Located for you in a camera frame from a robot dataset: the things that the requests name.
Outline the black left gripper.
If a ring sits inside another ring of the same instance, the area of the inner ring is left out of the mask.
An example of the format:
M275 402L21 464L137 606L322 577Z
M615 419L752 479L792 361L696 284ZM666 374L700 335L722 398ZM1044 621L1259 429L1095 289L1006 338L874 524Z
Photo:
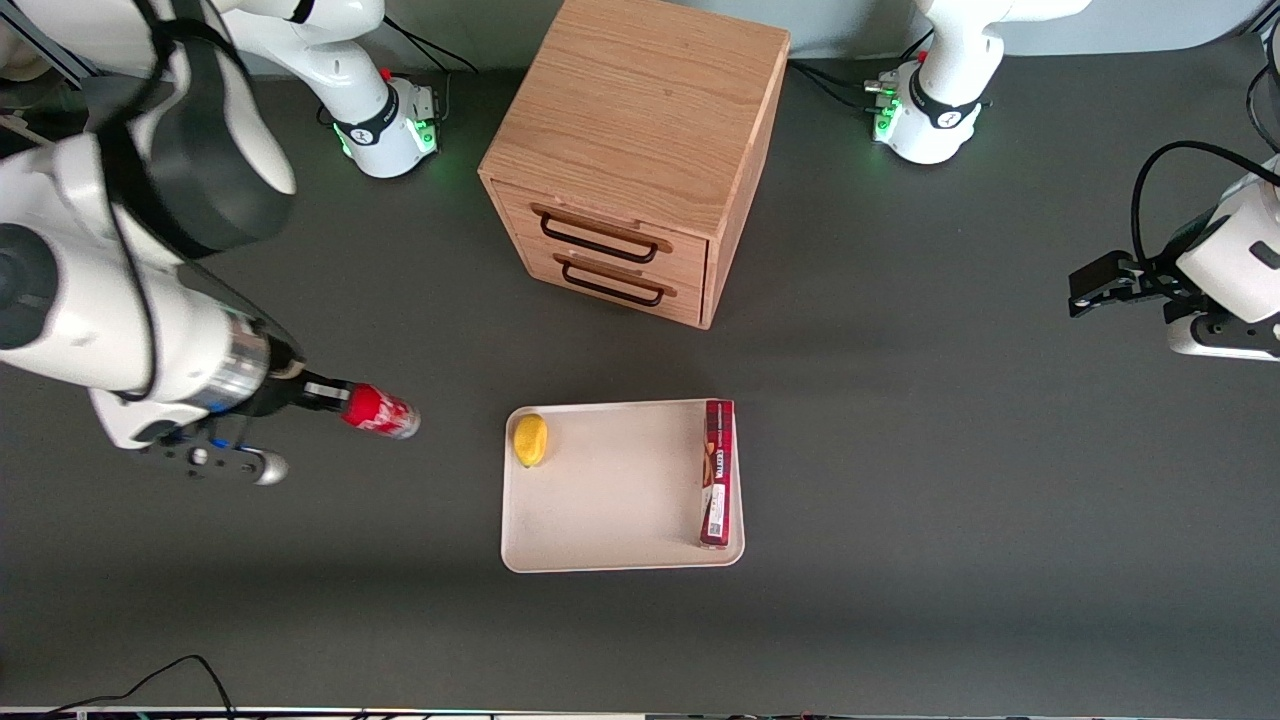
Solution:
M1161 252L1148 255L1140 237L1134 234L1132 246L1135 259L1129 252L1115 250L1069 275L1069 316L1075 319L1112 304L1161 299L1165 301L1166 323L1206 314L1203 291L1176 265L1176 260L1198 240L1198 234L1179 234L1171 237Z

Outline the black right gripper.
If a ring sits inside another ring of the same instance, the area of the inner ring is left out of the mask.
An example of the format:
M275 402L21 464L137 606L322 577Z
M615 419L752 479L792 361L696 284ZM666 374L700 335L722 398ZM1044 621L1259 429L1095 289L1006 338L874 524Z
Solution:
M268 341L268 374L261 386L243 402L232 409L234 416L268 416L291 405L300 392L306 361L283 340ZM316 413L343 414L352 384L324 377L310 377L302 384L302 409Z

